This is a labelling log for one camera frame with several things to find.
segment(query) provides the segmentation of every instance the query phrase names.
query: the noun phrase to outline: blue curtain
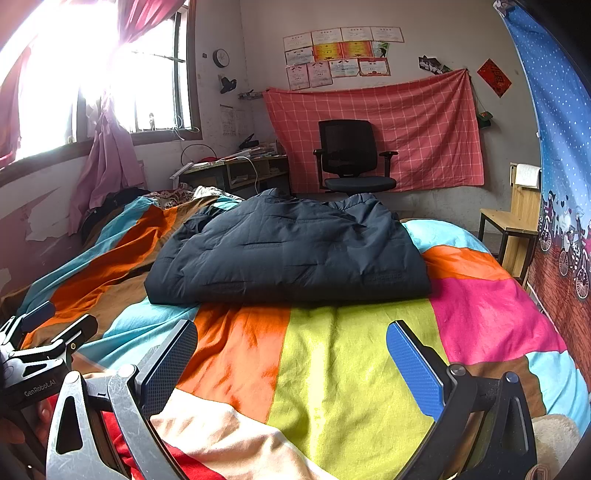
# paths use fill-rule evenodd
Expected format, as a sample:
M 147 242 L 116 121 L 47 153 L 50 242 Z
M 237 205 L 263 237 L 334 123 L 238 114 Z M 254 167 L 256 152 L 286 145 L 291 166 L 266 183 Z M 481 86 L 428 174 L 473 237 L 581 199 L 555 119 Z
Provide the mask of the blue curtain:
M 505 16 L 540 131 L 540 241 L 529 284 L 591 385 L 591 98 L 549 33 L 523 9 Z
M 570 217 L 570 225 L 576 228 L 578 208 L 579 223 L 587 229 L 591 220 L 591 98 L 544 27 L 519 7 L 507 14 L 505 23 L 535 104 L 544 200 L 550 191 L 556 195 L 553 208 L 563 217 L 563 226 L 569 225 Z

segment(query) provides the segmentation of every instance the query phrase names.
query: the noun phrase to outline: red plaid cloth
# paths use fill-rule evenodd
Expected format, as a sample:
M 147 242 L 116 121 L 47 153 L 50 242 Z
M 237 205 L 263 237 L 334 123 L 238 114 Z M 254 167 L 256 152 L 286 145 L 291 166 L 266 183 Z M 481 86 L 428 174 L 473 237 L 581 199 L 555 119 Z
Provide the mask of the red plaid cloth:
M 318 122 L 368 120 L 378 151 L 398 150 L 391 176 L 396 191 L 483 185 L 484 168 L 476 111 L 467 70 L 456 70 L 400 85 L 339 90 L 264 94 L 277 138 L 290 161 L 291 188 L 319 192 L 315 148 L 320 148 Z M 367 175 L 383 175 L 384 160 Z M 324 173 L 324 178 L 334 175 Z

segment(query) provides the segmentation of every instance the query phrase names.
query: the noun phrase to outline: black mesh chair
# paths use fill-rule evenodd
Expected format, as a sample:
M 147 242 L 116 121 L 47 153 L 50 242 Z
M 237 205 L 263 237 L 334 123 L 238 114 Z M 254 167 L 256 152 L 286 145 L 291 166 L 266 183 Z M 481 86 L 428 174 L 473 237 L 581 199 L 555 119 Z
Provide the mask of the black mesh chair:
M 322 148 L 314 150 L 318 182 L 322 190 L 346 193 L 385 192 L 396 187 L 390 178 L 390 161 L 398 152 L 380 153 L 384 161 L 383 177 L 360 177 L 378 166 L 378 149 L 371 123 L 365 120 L 326 120 L 319 122 Z M 322 172 L 335 173 L 338 179 L 323 181 Z

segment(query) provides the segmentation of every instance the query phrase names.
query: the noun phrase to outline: white cable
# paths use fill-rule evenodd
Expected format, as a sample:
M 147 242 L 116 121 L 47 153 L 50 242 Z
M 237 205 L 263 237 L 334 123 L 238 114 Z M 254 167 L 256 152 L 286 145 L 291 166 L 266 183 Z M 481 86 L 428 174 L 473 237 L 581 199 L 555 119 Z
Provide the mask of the white cable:
M 256 194 L 258 195 L 260 192 L 258 191 L 258 188 L 257 188 L 257 186 L 256 186 L 256 184 L 258 183 L 258 172 L 256 171 L 255 164 L 254 164 L 254 163 L 252 162 L 252 160 L 251 160 L 250 158 L 248 158 L 248 157 L 234 157 L 232 160 L 238 160 L 239 158 L 244 158 L 244 160 L 248 160 L 248 161 L 251 163 L 251 165 L 252 165 L 252 168 L 254 169 L 254 171 L 255 171 L 255 175 L 256 175 L 256 180 L 255 180 L 255 192 L 256 192 Z

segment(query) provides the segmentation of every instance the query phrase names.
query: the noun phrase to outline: chair seat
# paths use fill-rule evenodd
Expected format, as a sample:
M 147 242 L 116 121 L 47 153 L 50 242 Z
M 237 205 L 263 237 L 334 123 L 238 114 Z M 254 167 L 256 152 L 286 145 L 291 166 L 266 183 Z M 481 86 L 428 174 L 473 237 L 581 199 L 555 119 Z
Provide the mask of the chair seat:
M 388 177 L 347 177 L 343 179 L 327 179 L 324 185 L 333 192 L 340 193 L 375 193 L 392 190 L 396 180 Z
M 505 232 L 524 233 L 526 235 L 538 234 L 537 224 L 528 223 L 514 213 L 488 208 L 481 208 L 480 213 Z

